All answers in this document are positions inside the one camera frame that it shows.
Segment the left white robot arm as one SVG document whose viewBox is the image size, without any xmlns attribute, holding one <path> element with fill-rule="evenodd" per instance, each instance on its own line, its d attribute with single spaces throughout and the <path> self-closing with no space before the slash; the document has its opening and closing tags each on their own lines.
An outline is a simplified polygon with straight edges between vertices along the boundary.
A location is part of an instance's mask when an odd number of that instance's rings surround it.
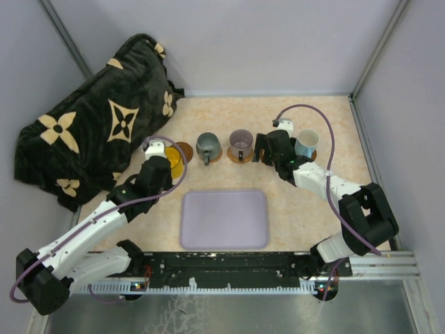
<svg viewBox="0 0 445 334">
<path fill-rule="evenodd" d="M 144 253 L 126 239 L 112 249 L 85 258 L 101 240 L 146 214 L 172 188 L 170 162 L 164 154 L 147 158 L 138 174 L 115 187 L 78 226 L 51 244 L 16 257 L 18 288 L 40 315 L 59 309 L 78 289 L 115 274 L 137 276 Z"/>
</svg>

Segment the mauve purple mug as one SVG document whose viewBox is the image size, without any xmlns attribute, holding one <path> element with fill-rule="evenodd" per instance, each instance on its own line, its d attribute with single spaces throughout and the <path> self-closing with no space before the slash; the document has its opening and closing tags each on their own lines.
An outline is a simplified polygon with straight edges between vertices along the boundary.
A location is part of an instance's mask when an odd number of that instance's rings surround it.
<svg viewBox="0 0 445 334">
<path fill-rule="evenodd" d="M 238 156 L 239 159 L 248 156 L 253 145 L 253 135 L 246 129 L 237 129 L 229 136 L 230 148 L 232 154 Z"/>
</svg>

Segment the black floral plush blanket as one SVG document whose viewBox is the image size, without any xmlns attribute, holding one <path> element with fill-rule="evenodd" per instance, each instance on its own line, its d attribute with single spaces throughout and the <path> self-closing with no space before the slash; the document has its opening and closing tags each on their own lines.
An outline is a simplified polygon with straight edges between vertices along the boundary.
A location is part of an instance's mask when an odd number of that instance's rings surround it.
<svg viewBox="0 0 445 334">
<path fill-rule="evenodd" d="M 14 178 L 71 211 L 110 191 L 184 96 L 167 76 L 165 56 L 151 36 L 130 37 L 102 70 L 21 130 Z"/>
</svg>

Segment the aluminium frame rail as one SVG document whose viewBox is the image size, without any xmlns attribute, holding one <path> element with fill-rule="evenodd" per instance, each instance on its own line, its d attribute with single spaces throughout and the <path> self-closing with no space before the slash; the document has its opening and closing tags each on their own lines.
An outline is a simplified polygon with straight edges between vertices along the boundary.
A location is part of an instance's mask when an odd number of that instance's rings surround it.
<svg viewBox="0 0 445 334">
<path fill-rule="evenodd" d="M 385 251 L 352 255 L 322 269 L 302 252 L 151 252 L 136 267 L 110 252 L 88 253 L 64 276 L 69 294 L 311 294 L 329 301 L 343 281 L 418 279 L 414 255 Z"/>
</svg>

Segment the light blue mug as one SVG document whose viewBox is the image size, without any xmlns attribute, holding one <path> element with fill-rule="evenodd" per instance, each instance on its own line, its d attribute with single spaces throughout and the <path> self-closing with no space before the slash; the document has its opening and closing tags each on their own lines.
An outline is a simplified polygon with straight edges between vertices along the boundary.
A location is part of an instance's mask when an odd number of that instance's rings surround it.
<svg viewBox="0 0 445 334">
<path fill-rule="evenodd" d="M 313 129 L 302 129 L 296 138 L 294 150 L 297 155 L 311 158 L 319 144 L 320 137 Z"/>
</svg>

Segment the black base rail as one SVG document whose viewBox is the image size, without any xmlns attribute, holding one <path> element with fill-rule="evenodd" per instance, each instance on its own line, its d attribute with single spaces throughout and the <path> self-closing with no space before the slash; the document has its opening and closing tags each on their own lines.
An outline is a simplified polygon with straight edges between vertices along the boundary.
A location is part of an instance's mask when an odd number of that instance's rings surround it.
<svg viewBox="0 0 445 334">
<path fill-rule="evenodd" d="M 153 252 L 137 269 L 113 278 L 141 277 L 151 288 L 288 288 L 300 280 L 328 276 L 335 263 L 323 264 L 311 253 L 299 252 Z"/>
</svg>

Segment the grey green mug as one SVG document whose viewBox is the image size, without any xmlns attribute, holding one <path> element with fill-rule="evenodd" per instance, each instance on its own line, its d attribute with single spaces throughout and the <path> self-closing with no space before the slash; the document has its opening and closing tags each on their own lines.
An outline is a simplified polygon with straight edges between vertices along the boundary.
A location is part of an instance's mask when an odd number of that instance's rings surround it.
<svg viewBox="0 0 445 334">
<path fill-rule="evenodd" d="M 218 158 L 221 153 L 221 144 L 218 137 L 211 133 L 205 132 L 198 136 L 195 148 L 198 157 L 208 166 L 211 161 Z"/>
</svg>

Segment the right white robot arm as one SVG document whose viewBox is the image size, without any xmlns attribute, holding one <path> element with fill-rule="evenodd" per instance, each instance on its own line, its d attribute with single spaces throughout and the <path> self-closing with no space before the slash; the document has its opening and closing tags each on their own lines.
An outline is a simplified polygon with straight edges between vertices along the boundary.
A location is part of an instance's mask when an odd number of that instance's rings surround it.
<svg viewBox="0 0 445 334">
<path fill-rule="evenodd" d="M 344 180 L 309 157 L 297 155 L 294 142 L 282 129 L 257 134 L 253 161 L 272 166 L 280 179 L 326 200 L 340 220 L 341 231 L 310 250 L 315 273 L 327 275 L 337 260 L 375 252 L 398 234 L 399 226 L 379 184 L 359 185 Z"/>
</svg>

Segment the lavender plastic tray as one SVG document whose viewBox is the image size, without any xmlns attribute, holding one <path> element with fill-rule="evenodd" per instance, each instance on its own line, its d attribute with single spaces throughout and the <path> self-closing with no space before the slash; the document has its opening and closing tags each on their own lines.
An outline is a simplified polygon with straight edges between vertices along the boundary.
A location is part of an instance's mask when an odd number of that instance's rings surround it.
<svg viewBox="0 0 445 334">
<path fill-rule="evenodd" d="M 260 250 L 270 239 L 268 201 L 258 189 L 190 191 L 181 204 L 188 251 Z"/>
</svg>

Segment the yellow mug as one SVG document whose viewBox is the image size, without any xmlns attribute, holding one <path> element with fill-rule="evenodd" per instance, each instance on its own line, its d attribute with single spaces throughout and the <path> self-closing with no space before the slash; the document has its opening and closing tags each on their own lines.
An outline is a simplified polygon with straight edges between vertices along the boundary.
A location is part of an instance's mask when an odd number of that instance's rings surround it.
<svg viewBox="0 0 445 334">
<path fill-rule="evenodd" d="M 165 155 L 170 162 L 172 178 L 177 179 L 181 177 L 184 171 L 184 163 L 179 151 L 174 147 L 167 147 L 165 149 Z"/>
</svg>

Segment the woven coaster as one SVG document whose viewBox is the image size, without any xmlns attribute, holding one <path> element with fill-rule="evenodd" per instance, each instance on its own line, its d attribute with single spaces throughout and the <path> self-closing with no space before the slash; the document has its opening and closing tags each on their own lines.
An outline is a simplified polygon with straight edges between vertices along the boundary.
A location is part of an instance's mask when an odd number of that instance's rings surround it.
<svg viewBox="0 0 445 334">
<path fill-rule="evenodd" d="M 247 164 L 252 161 L 253 156 L 254 156 L 254 151 L 251 151 L 251 153 L 248 156 L 244 156 L 244 158 L 239 159 L 238 156 L 232 154 L 231 148 L 227 149 L 227 157 L 231 162 L 235 164 Z"/>
<path fill-rule="evenodd" d="M 214 164 L 214 163 L 218 162 L 222 156 L 223 156 L 223 149 L 221 148 L 218 156 L 215 159 L 209 160 L 209 164 Z"/>
</svg>

